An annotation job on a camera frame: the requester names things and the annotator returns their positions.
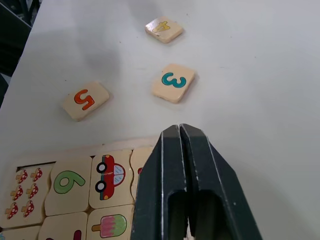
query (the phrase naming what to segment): number 5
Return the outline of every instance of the number 5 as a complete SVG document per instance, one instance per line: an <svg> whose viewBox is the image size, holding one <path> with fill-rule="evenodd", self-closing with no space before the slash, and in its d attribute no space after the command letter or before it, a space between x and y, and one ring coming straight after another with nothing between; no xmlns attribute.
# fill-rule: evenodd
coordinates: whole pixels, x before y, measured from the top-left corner
<svg viewBox="0 0 320 240"><path fill-rule="evenodd" d="M77 103L77 104L85 104L85 103L87 103L86 105L84 105L84 106L82 107L82 110L83 110L83 111L87 110L87 109L90 108L93 104L95 104L94 99L93 99L90 95L86 96L84 99L81 99L81 98L80 98L80 96L81 96L82 94L85 94L85 93L87 93L87 92L88 92L87 89L83 89L83 90L81 90L80 92L78 92L78 93L74 96L74 101L75 101L75 103Z"/></svg>

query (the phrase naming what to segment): table surface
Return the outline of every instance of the table surface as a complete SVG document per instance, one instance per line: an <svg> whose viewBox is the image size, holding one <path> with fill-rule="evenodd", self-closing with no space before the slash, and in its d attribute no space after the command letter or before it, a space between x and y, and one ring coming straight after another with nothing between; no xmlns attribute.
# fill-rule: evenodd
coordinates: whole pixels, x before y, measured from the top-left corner
<svg viewBox="0 0 320 240"><path fill-rule="evenodd" d="M318 0L45 0L0 110L0 169L21 155L202 129L236 171L264 240L320 238ZM167 16L169 44L144 26ZM197 71L179 104L152 96L169 63ZM81 122L61 102L100 81Z"/></svg>

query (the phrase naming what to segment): green number 6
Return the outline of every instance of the green number 6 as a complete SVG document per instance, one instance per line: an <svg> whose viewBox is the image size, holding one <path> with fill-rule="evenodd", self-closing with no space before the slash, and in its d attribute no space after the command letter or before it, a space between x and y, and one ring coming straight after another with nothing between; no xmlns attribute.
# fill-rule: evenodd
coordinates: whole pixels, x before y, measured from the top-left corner
<svg viewBox="0 0 320 240"><path fill-rule="evenodd" d="M62 185L61 181L63 179L67 179L68 183L65 185ZM54 191L57 194L66 194L73 188L75 182L79 186L83 186L85 185L86 180L84 180L79 174L75 173L74 171L62 171L56 176L54 180L54 184L53 184Z"/></svg>

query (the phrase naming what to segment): red mushroom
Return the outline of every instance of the red mushroom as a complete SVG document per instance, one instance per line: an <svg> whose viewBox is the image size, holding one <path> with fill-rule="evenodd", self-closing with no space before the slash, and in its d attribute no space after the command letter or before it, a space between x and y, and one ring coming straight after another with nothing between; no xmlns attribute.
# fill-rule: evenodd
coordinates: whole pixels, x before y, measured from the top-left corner
<svg viewBox="0 0 320 240"><path fill-rule="evenodd" d="M32 199L33 196L36 195L38 191L39 191L39 188L38 188L37 184L34 183L31 185L31 188L28 188L26 190L26 194L28 194L29 199Z"/></svg>
<svg viewBox="0 0 320 240"><path fill-rule="evenodd" d="M37 181L42 176L41 168L38 167L35 172L31 173L31 178L33 178L33 182Z"/></svg>
<svg viewBox="0 0 320 240"><path fill-rule="evenodd" d="M15 176L15 179L18 180L18 184L21 184L24 180L26 180L28 177L28 173L26 170L23 170L21 174L18 174Z"/></svg>
<svg viewBox="0 0 320 240"><path fill-rule="evenodd" d="M23 206L21 212L23 212L23 217L26 218L30 213L35 209L34 203L30 200L26 203L26 206Z"/></svg>
<svg viewBox="0 0 320 240"><path fill-rule="evenodd" d="M19 185L16 187L15 191L11 191L10 196L13 196L12 200L15 201L18 198L20 198L23 193L24 193L24 191L23 191L22 187Z"/></svg>
<svg viewBox="0 0 320 240"><path fill-rule="evenodd" d="M10 208L7 208L5 210L5 214L7 214L6 219L12 218L14 215L16 215L18 212L18 205L16 202L12 203Z"/></svg>

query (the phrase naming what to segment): wooden puzzle piece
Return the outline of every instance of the wooden puzzle piece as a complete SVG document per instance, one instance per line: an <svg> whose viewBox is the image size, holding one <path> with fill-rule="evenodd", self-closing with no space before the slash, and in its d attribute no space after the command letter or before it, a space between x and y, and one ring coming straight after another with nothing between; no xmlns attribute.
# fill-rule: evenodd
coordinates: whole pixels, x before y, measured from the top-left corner
<svg viewBox="0 0 320 240"><path fill-rule="evenodd" d="M40 167L28 167L15 174L12 179L13 190L5 203L7 208L0 215L2 228L16 228L42 223L45 217L43 205L49 191L49 175L52 166L52 164L48 164Z"/></svg>
<svg viewBox="0 0 320 240"><path fill-rule="evenodd" d="M87 240L128 240L131 235L134 205L101 208L88 217Z"/></svg>
<svg viewBox="0 0 320 240"><path fill-rule="evenodd" d="M153 149L154 149L153 146L139 147L139 148L135 148L132 152L132 155L130 158L130 164L133 171L133 182L131 185L131 194L134 200L136 200L139 174L142 171L142 168L144 167Z"/></svg>
<svg viewBox="0 0 320 240"><path fill-rule="evenodd" d="M131 149L96 155L92 160L89 204L94 209L133 204Z"/></svg>
<svg viewBox="0 0 320 240"><path fill-rule="evenodd" d="M148 34L165 44L171 42L184 31L178 23L171 21L166 16L153 20L144 29Z"/></svg>
<svg viewBox="0 0 320 240"><path fill-rule="evenodd" d="M108 91L98 82L85 84L77 92L69 94L62 107L72 119L80 121L109 99Z"/></svg>
<svg viewBox="0 0 320 240"><path fill-rule="evenodd" d="M196 72L190 68L169 64L162 70L161 77L153 84L153 95L172 103L178 103L187 91Z"/></svg>
<svg viewBox="0 0 320 240"><path fill-rule="evenodd" d="M38 240L86 240L87 220L85 212L48 216Z"/></svg>
<svg viewBox="0 0 320 240"><path fill-rule="evenodd" d="M54 164L44 202L47 216L84 212L89 207L91 163L91 157L84 156Z"/></svg>
<svg viewBox="0 0 320 240"><path fill-rule="evenodd" d="M0 240L38 240L40 226L31 226L0 233Z"/></svg>

